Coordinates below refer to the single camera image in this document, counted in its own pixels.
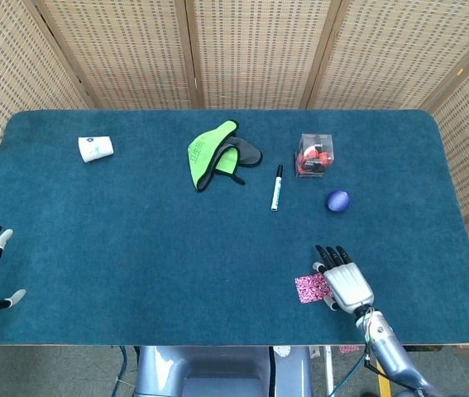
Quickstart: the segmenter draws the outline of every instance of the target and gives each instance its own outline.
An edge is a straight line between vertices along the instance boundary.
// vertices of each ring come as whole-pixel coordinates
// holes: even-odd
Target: pink sponge
[[[332,295],[328,283],[320,273],[299,277],[294,279],[294,283],[302,304],[323,300],[326,295]]]
[[[361,350],[361,347],[358,345],[341,345],[339,346],[339,351],[341,354],[347,354],[352,352],[358,352]]]

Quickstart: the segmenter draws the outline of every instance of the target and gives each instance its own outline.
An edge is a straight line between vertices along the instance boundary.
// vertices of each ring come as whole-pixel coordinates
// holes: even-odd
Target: green visor
[[[261,163],[262,154],[254,146],[234,136],[237,122],[228,120],[218,128],[199,135],[188,146],[190,174],[198,192],[204,191],[214,173],[229,175],[239,184],[237,167],[252,167]]]

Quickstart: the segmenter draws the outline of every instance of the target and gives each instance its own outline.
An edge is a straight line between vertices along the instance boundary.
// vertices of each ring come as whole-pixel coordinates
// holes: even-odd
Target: blue cable
[[[119,380],[122,380],[122,376],[124,375],[124,372],[126,372],[127,368],[127,354],[126,354],[126,349],[124,346],[119,346],[120,347],[120,352],[122,352],[122,366],[120,367],[120,372],[118,372],[118,378],[117,381],[115,382],[115,385],[112,388],[112,393],[111,397],[115,397],[117,395],[117,390],[118,390],[118,384]]]
[[[361,364],[364,358],[365,353],[361,354],[361,357],[359,357],[359,360],[357,360],[356,365],[354,365],[350,372],[348,372],[347,375],[342,378],[337,387],[333,389],[333,392],[328,397],[333,397],[334,395],[336,395],[339,389],[341,389],[350,380],[350,378],[352,378],[352,375],[355,374],[356,371],[359,369],[359,365]]]

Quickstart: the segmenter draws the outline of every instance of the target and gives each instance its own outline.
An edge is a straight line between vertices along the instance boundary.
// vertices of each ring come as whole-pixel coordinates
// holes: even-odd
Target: white marker
[[[275,191],[273,192],[273,202],[270,204],[271,211],[278,211],[278,199],[280,198],[280,188],[282,187],[282,165],[276,170]]]

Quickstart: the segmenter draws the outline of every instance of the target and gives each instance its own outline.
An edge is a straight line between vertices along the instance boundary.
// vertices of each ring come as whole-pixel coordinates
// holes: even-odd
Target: green fabric cap
[[[205,190],[214,168],[234,176],[239,152],[234,145],[223,143],[236,129],[237,122],[228,120],[218,128],[199,135],[188,146],[190,174],[198,192]]]

